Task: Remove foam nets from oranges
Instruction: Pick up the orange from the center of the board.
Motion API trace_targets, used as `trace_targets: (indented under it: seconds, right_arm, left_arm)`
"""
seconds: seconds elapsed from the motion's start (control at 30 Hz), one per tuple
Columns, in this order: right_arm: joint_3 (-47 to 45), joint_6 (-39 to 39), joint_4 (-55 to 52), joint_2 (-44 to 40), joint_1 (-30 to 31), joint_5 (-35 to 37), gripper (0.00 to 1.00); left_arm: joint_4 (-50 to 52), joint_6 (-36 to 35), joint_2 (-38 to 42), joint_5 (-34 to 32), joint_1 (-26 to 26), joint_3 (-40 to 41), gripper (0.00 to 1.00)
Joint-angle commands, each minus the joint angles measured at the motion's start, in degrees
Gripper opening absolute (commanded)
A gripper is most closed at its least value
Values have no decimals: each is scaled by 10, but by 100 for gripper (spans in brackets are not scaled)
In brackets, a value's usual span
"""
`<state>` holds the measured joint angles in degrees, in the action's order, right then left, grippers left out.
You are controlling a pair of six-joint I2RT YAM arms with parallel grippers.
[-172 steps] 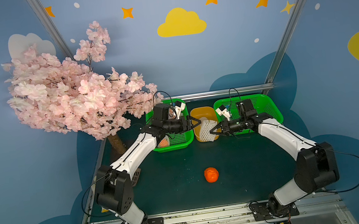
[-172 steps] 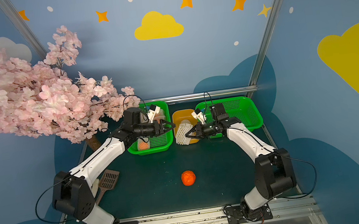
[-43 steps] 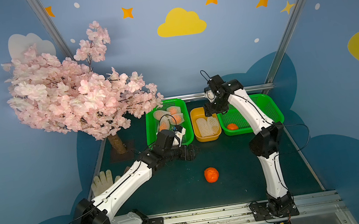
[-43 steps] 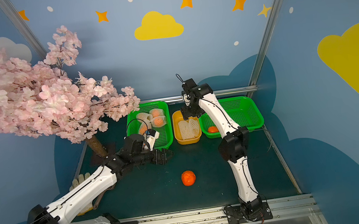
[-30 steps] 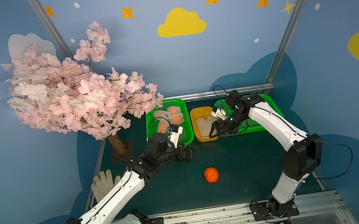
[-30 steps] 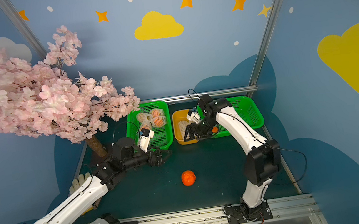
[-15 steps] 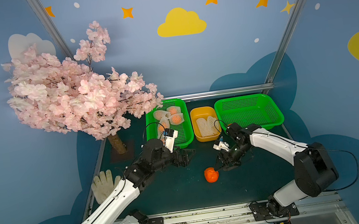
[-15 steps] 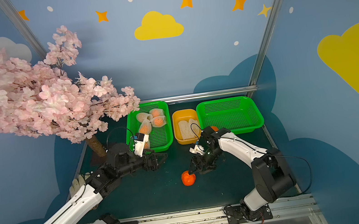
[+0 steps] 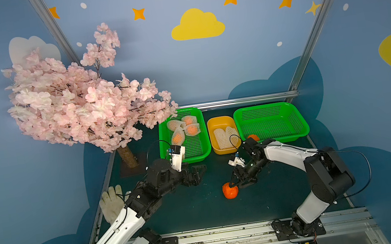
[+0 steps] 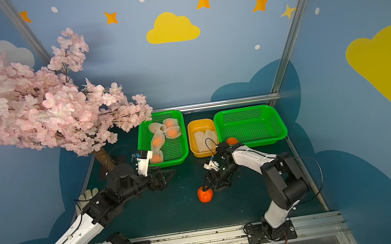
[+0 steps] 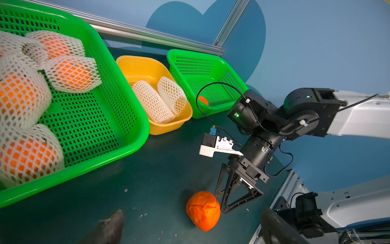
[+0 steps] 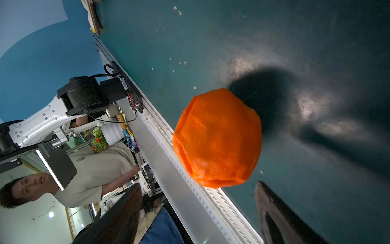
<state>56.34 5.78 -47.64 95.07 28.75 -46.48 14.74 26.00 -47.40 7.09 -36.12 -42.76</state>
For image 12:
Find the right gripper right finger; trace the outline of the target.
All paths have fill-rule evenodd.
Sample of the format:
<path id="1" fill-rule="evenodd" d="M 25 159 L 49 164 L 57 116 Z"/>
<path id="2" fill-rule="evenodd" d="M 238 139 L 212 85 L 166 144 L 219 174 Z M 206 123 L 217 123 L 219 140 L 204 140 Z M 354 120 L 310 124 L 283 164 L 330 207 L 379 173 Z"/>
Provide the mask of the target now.
<path id="1" fill-rule="evenodd" d="M 264 182 L 255 190 L 256 206 L 265 244 L 326 244 Z"/>

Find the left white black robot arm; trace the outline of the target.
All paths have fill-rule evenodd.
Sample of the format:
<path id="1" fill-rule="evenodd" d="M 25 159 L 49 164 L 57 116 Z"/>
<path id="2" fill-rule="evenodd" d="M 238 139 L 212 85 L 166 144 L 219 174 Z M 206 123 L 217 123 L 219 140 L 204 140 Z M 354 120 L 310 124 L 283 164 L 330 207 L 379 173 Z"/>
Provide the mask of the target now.
<path id="1" fill-rule="evenodd" d="M 127 87 L 120 78 L 97 82 L 93 76 L 74 77 L 39 112 L 22 121 L 1 124 L 1 156 L 43 142 L 71 120 L 99 115 L 127 95 Z"/>

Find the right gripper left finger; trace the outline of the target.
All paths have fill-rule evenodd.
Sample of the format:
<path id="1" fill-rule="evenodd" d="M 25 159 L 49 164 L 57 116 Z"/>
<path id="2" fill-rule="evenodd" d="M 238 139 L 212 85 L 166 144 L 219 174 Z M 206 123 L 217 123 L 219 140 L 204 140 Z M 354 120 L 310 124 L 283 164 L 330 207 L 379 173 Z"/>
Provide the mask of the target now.
<path id="1" fill-rule="evenodd" d="M 139 184 L 128 188 L 125 194 L 87 230 L 79 234 L 74 244 L 132 244 L 138 228 L 142 203 Z"/>

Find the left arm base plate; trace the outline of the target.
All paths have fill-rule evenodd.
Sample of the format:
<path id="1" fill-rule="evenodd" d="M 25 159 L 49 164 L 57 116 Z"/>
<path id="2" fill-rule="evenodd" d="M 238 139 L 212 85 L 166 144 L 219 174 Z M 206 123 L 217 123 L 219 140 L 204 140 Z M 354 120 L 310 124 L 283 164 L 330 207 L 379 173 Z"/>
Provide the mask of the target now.
<path id="1" fill-rule="evenodd" d="M 121 68 L 121 66 L 116 61 L 112 61 L 111 64 L 119 72 L 120 77 L 125 80 L 133 105 L 135 106 L 137 111 L 140 114 L 142 114 L 144 109 L 144 103 L 143 103 L 143 96 L 141 95 L 141 92 L 133 83 L 130 76 Z"/>

